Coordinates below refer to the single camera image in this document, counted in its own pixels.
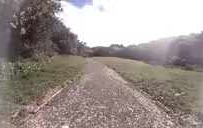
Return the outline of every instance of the treeline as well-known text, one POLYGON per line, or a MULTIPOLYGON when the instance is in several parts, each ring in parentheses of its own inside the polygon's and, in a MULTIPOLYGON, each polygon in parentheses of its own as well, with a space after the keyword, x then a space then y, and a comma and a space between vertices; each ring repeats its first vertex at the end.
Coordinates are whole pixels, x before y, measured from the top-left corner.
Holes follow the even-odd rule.
POLYGON ((56 14, 61 0, 0 1, 0 56, 10 61, 54 54, 88 56, 91 49, 56 14))
POLYGON ((180 66, 186 70, 203 69, 203 31, 127 47, 94 47, 93 52, 94 56, 115 56, 153 65, 180 66))

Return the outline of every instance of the sky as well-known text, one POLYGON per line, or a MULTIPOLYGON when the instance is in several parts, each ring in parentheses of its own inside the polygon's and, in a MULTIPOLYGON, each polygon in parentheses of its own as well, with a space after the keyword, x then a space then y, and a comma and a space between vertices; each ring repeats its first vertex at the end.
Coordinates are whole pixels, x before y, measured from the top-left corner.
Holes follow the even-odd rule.
POLYGON ((203 30, 203 0, 73 1, 62 2, 59 16, 91 47, 127 46, 203 30))

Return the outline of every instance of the paved path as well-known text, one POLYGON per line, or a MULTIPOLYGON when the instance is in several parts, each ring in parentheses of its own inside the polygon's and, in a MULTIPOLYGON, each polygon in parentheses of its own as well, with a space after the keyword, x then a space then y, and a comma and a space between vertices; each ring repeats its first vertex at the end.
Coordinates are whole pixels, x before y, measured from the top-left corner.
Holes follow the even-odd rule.
POLYGON ((87 74, 29 120, 26 128, 178 128, 113 70, 88 59, 87 74))

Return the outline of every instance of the grass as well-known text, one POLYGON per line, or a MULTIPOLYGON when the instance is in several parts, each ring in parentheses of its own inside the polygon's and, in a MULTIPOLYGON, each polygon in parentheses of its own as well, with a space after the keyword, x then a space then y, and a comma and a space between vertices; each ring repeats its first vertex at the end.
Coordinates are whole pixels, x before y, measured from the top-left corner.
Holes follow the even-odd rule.
POLYGON ((54 56, 51 62, 26 60, 17 64, 9 84, 11 97, 22 105, 40 100, 49 89, 82 73, 85 64, 86 60, 78 56, 54 56))
POLYGON ((148 93, 173 112, 203 117, 203 73, 152 66, 115 57, 95 58, 118 72, 133 87, 148 93))

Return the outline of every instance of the dirt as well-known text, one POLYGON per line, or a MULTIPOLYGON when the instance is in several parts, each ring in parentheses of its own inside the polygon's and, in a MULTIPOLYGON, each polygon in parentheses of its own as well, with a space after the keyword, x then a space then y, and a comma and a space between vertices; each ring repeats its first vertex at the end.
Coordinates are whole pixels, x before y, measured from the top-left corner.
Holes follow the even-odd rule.
POLYGON ((88 59, 87 73, 23 128, 182 128, 113 70, 88 59))

